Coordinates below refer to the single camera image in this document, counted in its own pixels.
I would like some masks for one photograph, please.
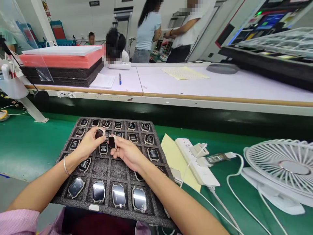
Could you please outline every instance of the white cable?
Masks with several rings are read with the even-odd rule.
[[[242,168],[244,167],[244,159],[242,158],[241,155],[239,154],[236,154],[239,158],[240,158],[240,161],[241,161],[241,164],[240,164],[240,168],[238,170],[238,172],[236,174],[233,174],[233,175],[228,175],[227,178],[226,178],[226,181],[227,181],[227,184],[228,184],[228,187],[229,189],[231,190],[231,192],[233,193],[233,195],[235,196],[235,198],[240,202],[240,204],[243,206],[243,208],[245,208],[245,210],[262,226],[262,228],[269,234],[269,235],[272,235],[268,230],[267,228],[248,210],[248,208],[240,201],[240,199],[237,197],[237,195],[234,193],[234,191],[232,190],[231,188],[231,185],[229,184],[229,178],[232,177],[232,176],[238,176],[240,175],[241,171],[242,171]]]
[[[199,193],[234,229],[236,229],[240,234],[244,235],[240,230],[238,230],[213,204],[205,198],[201,193]]]
[[[232,220],[233,224],[236,226],[236,228],[240,230],[238,224],[236,223],[234,217],[231,215],[231,213],[229,212],[229,210],[226,208],[226,206],[223,204],[223,202],[221,201],[221,199],[218,197],[218,195],[216,194],[215,190],[213,188],[209,188],[209,190],[211,191],[211,193],[215,196],[215,198],[218,200],[218,202],[221,204],[221,206],[224,208],[224,210],[226,211],[226,213],[228,214],[228,216],[230,217],[230,219]]]
[[[11,107],[11,106],[15,106],[15,105],[9,105],[9,106],[7,106],[7,107]],[[4,108],[7,108],[7,107],[4,107]],[[0,108],[0,110],[2,110],[2,109],[4,109],[4,108]]]
[[[180,188],[182,188],[182,186],[183,186],[183,182],[184,182],[184,179],[185,179],[185,176],[186,176],[186,173],[187,173],[187,170],[188,170],[190,164],[197,160],[197,156],[199,156],[200,153],[201,153],[207,146],[208,146],[208,144],[205,144],[204,147],[197,153],[197,155],[195,156],[195,158],[194,158],[193,160],[190,160],[190,162],[188,163],[188,165],[187,165],[187,167],[186,167],[186,169],[185,169],[184,176],[183,176],[183,178],[182,178],[182,183],[180,184]]]
[[[53,41],[46,41],[46,47],[48,47],[48,42],[52,42],[54,45],[58,46],[58,45],[55,44]]]
[[[26,111],[25,113],[28,113],[28,111]],[[25,113],[22,113],[22,114],[25,114]],[[7,114],[7,115],[22,115],[22,114]]]
[[[166,232],[164,232],[163,227],[162,227],[162,232],[163,232],[165,235],[173,235],[173,234],[175,233],[175,230],[173,230],[171,234],[167,234]]]
[[[283,230],[284,234],[285,234],[285,235],[288,235],[287,232],[286,232],[286,230],[284,229],[284,227],[281,225],[281,223],[279,222],[279,220],[278,220],[277,217],[275,216],[274,212],[271,210],[271,208],[270,208],[270,207],[268,206],[268,204],[266,203],[266,201],[265,201],[263,195],[261,194],[261,192],[259,191],[259,189],[258,189],[258,192],[259,192],[259,194],[260,194],[260,197],[261,197],[262,201],[264,202],[264,204],[266,205],[266,207],[268,208],[268,210],[270,211],[270,213],[272,214],[272,216],[274,217],[274,219],[276,220],[276,222],[278,223],[278,225],[280,226],[280,228]]]

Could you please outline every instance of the power strip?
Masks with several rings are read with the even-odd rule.
[[[202,167],[197,163],[195,156],[189,149],[193,146],[189,139],[177,138],[175,143],[182,153],[186,163],[189,164],[189,162],[192,161],[189,167],[199,184],[213,187],[220,186],[220,183],[210,169],[208,167]]]

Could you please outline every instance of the white table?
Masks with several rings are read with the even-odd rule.
[[[163,67],[187,66],[210,79],[176,80]],[[225,110],[313,116],[313,93],[260,75],[239,71],[221,75],[207,71],[207,64],[132,64],[131,70],[101,72],[118,78],[112,89],[41,86],[51,96],[70,92],[76,98],[151,103]],[[33,86],[28,86],[33,94]]]

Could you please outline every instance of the pink sleeve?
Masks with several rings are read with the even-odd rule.
[[[1,235],[36,234],[38,211],[14,210],[0,213]]]

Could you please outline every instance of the yellow paper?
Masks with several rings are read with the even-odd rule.
[[[194,71],[186,66],[163,68],[162,71],[174,77],[177,80],[195,80],[209,78],[208,76],[197,71]]]
[[[187,163],[181,154],[179,148],[177,147],[174,140],[172,140],[167,134],[165,134],[161,147],[165,153],[165,157],[169,167],[179,170],[181,177],[183,178]],[[184,178],[184,183],[188,184],[191,188],[200,192],[201,185],[198,184],[196,178],[193,176],[190,168],[188,168],[186,176]]]

